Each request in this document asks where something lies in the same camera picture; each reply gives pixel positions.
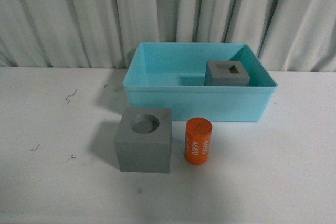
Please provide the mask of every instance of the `gray cube with circular hole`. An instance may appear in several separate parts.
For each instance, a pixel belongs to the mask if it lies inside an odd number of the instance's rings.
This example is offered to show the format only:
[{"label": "gray cube with circular hole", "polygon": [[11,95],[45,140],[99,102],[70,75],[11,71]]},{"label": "gray cube with circular hole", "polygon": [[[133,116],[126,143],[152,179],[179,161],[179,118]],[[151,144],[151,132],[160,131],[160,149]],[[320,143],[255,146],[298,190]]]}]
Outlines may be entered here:
[{"label": "gray cube with circular hole", "polygon": [[120,171],[169,173],[172,110],[126,108],[114,137]]}]

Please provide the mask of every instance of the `circular hole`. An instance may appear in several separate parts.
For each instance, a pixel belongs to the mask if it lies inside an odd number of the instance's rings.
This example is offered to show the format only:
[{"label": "circular hole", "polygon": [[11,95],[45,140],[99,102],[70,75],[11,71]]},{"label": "circular hole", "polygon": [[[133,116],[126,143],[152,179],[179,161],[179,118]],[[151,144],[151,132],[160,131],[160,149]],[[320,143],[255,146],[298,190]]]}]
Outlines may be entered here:
[{"label": "circular hole", "polygon": [[132,121],[132,130],[140,134],[148,134],[159,127],[159,119],[153,115],[138,115]]}]

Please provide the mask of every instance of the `gray cube with square hole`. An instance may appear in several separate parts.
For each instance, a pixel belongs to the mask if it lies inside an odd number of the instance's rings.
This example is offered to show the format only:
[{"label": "gray cube with square hole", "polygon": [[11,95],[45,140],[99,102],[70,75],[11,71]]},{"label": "gray cube with square hole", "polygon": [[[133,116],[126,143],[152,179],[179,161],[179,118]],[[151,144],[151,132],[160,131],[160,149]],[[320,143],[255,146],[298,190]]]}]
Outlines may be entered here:
[{"label": "gray cube with square hole", "polygon": [[207,61],[204,85],[247,86],[250,76],[240,61]]}]

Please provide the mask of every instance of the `printed number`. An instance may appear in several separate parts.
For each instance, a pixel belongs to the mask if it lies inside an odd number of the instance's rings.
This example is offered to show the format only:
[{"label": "printed number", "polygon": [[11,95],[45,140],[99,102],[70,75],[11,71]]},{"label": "printed number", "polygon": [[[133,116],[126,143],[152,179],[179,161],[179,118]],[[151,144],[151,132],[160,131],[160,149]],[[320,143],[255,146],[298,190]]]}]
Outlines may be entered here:
[{"label": "printed number", "polygon": [[190,149],[190,147],[189,147],[189,139],[188,139],[187,136],[185,136],[185,149],[186,149],[187,152],[188,152],[189,149]]},{"label": "printed number", "polygon": [[204,141],[203,148],[202,148],[202,154],[206,154],[209,150],[209,140]]},{"label": "printed number", "polygon": [[192,154],[198,155],[198,150],[199,150],[199,144],[196,141],[193,141],[192,145]]}]

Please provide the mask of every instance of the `white curtain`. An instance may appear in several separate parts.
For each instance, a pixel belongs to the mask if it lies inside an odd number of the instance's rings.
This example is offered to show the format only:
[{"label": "white curtain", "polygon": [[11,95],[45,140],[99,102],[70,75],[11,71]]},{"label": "white curtain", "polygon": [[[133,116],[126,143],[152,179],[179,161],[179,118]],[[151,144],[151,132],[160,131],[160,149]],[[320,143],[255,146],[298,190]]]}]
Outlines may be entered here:
[{"label": "white curtain", "polygon": [[336,71],[336,0],[0,0],[0,66],[128,67],[140,42],[243,42],[268,70]]}]

